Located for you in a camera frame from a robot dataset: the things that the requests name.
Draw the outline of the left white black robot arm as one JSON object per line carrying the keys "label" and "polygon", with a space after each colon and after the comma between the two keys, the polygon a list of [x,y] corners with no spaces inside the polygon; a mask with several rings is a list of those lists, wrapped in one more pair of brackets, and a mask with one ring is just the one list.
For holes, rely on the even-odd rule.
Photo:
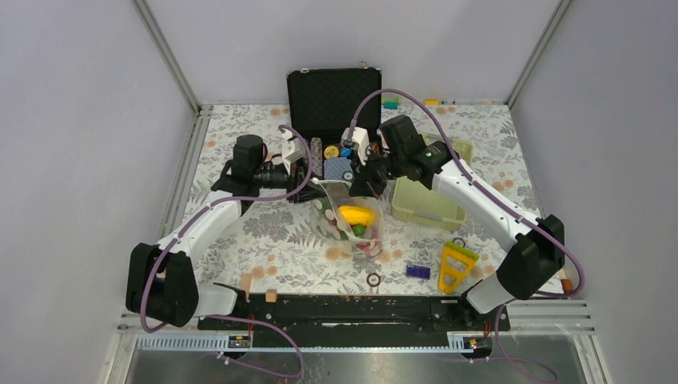
{"label": "left white black robot arm", "polygon": [[237,137],[232,158],[211,186],[201,207],[179,227],[153,244],[137,244],[130,255],[126,309],[138,314],[141,327],[153,333],[171,325],[185,326],[193,318],[218,318],[230,329],[245,324],[248,308],[237,300],[234,288],[198,284],[193,259],[201,257],[231,224],[254,202],[264,201],[261,190],[280,190],[277,199],[300,192],[312,177],[307,169],[295,182],[292,162],[312,158],[309,144],[292,127],[281,125],[285,143],[292,150],[283,162],[267,162],[268,147],[256,134]]}

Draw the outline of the clear dotted zip top bag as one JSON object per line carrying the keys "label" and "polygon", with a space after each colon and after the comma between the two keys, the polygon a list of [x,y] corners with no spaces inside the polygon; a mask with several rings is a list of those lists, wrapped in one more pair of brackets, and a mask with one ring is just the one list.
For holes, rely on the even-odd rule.
{"label": "clear dotted zip top bag", "polygon": [[349,194],[352,184],[311,179],[322,192],[310,208],[310,227],[343,254],[372,259],[384,250],[384,220],[378,200]]}

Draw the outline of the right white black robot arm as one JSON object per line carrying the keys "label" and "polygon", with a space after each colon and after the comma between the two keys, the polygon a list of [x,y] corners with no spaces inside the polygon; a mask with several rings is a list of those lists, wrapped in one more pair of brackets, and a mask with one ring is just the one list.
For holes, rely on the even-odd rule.
{"label": "right white black robot arm", "polygon": [[539,218],[511,202],[474,173],[447,138],[426,143],[408,116],[391,118],[378,131],[384,144],[379,151],[371,149],[367,131],[354,124],[341,136],[341,144],[357,156],[352,194],[379,195],[386,181],[406,177],[450,198],[506,253],[493,274],[462,294],[458,317],[463,326],[481,328],[492,310],[531,298],[564,266],[560,219]]}

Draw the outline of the yellow toy corn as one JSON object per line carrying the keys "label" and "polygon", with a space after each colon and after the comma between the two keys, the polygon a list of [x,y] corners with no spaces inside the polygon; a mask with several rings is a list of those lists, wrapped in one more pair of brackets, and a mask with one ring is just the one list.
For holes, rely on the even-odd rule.
{"label": "yellow toy corn", "polygon": [[363,206],[339,206],[338,212],[351,226],[356,224],[371,226],[378,219],[377,214],[373,210]]}

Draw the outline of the green plastic basket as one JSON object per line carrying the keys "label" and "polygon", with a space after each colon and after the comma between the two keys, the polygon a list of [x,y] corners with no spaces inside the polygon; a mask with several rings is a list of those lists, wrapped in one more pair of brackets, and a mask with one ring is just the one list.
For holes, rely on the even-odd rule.
{"label": "green plastic basket", "polygon": [[466,212],[450,198],[406,177],[396,180],[391,204],[394,218],[443,230],[455,231],[467,219]]}

